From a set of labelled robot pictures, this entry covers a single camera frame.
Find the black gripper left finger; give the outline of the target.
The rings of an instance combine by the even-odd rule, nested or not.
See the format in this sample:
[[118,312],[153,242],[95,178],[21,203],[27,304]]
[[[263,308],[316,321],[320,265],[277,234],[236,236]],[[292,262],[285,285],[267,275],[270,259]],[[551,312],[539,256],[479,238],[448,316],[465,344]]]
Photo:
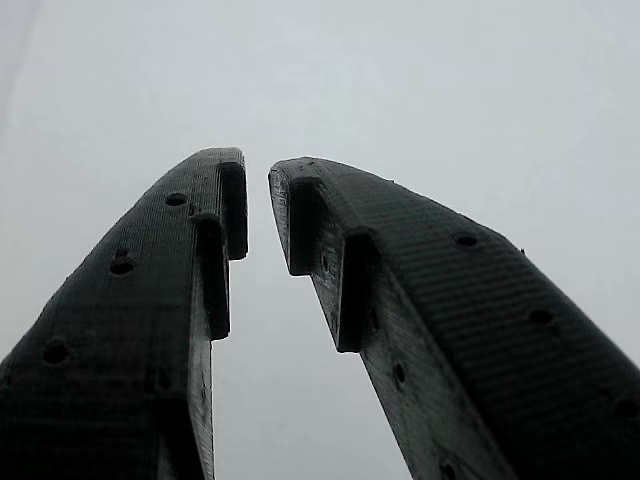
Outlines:
[[247,251],[238,148],[162,176],[2,360],[2,477],[212,478],[211,349]]

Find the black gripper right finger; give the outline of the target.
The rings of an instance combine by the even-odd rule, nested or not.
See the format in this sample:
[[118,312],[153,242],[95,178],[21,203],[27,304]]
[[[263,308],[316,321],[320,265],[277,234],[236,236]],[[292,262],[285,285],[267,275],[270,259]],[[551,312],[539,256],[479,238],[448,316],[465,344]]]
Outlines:
[[637,366],[510,241],[374,174],[268,175],[290,274],[362,359],[415,479],[635,479]]

